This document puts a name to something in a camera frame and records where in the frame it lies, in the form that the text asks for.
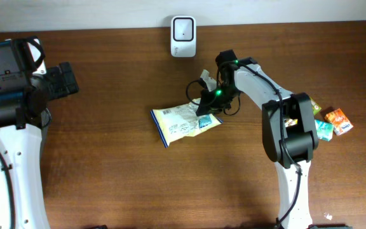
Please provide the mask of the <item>green juice carton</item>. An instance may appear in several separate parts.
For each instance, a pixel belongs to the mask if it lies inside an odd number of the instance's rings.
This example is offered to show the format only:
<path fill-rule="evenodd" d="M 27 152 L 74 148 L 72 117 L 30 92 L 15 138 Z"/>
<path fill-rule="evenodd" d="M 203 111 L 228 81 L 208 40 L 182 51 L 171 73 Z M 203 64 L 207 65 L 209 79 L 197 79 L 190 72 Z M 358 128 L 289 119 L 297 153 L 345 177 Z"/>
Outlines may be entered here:
<path fill-rule="evenodd" d="M 321 111 L 322 108 L 312 98 L 310 98 L 310 100 L 311 100 L 311 107 L 312 107 L 312 110 L 313 110 L 313 115 L 315 116 Z M 285 127 L 292 127 L 292 126 L 295 126 L 297 124 L 298 124 L 298 119 L 287 118 L 285 120 Z"/>

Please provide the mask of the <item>orange juice carton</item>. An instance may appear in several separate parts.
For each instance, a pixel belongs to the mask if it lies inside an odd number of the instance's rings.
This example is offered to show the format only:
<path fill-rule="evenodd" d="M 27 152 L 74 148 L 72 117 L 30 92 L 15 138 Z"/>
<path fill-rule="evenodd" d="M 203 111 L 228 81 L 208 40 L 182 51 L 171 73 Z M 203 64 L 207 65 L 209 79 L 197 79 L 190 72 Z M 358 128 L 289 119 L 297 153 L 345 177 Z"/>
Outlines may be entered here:
<path fill-rule="evenodd" d="M 333 125 L 333 131 L 336 135 L 343 135 L 353 128 L 353 124 L 341 109 L 327 113 L 325 120 Z"/>

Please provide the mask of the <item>teal Kleenex tissue pack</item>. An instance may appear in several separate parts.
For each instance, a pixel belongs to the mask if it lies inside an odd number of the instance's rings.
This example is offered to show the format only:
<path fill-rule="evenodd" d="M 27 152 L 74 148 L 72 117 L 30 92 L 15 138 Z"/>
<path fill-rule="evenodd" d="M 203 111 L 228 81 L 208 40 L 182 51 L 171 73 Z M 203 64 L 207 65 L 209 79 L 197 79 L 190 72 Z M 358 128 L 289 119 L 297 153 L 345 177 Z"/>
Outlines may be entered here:
<path fill-rule="evenodd" d="M 333 137 L 333 124 L 315 120 L 316 132 L 319 139 L 330 141 Z"/>

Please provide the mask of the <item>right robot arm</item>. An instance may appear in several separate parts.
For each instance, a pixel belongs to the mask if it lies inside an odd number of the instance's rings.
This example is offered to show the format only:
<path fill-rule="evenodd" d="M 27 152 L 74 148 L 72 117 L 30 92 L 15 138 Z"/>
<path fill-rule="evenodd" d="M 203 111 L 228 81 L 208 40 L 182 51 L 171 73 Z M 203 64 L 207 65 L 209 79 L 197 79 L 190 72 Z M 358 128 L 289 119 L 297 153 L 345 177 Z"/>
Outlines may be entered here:
<path fill-rule="evenodd" d="M 311 228 L 308 175 L 318 136 L 309 95 L 282 88 L 255 59 L 238 59 L 233 50 L 220 52 L 215 63 L 216 87 L 199 81 L 203 90 L 196 115 L 225 113 L 234 98 L 247 95 L 261 110 L 262 145 L 278 176 L 275 228 Z"/>

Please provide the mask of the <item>white barcode scanner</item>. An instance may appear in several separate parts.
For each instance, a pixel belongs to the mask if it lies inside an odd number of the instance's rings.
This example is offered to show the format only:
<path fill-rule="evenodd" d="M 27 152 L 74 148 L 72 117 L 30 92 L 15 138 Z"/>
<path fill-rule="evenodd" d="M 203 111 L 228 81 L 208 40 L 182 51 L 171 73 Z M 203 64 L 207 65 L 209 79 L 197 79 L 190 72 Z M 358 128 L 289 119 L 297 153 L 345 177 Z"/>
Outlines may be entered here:
<path fill-rule="evenodd" d="M 177 15 L 170 21 L 170 53 L 176 58 L 191 58 L 196 55 L 196 19 Z"/>

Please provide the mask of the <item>yellow white snack bag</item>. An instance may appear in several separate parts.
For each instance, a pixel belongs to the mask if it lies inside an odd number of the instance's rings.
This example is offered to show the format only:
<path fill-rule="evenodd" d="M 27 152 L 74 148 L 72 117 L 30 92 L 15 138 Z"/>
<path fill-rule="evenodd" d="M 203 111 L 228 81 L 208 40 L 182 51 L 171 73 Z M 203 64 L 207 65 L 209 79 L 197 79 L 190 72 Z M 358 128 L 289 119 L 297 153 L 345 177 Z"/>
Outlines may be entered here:
<path fill-rule="evenodd" d="M 165 109 L 152 109 L 150 114 L 165 148 L 183 137 L 195 137 L 223 124 L 214 114 L 196 115 L 197 105 L 187 104 Z"/>

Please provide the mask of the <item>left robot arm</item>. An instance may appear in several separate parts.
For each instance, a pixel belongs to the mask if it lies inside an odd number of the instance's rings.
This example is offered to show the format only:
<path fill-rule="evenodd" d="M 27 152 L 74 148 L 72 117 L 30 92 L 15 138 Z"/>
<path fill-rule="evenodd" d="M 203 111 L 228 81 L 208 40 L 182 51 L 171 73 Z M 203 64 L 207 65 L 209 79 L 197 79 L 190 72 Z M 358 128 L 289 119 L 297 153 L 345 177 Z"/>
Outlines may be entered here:
<path fill-rule="evenodd" d="M 72 67 L 46 67 L 39 38 L 0 42 L 0 228 L 48 228 L 41 155 L 48 103 L 78 92 Z"/>

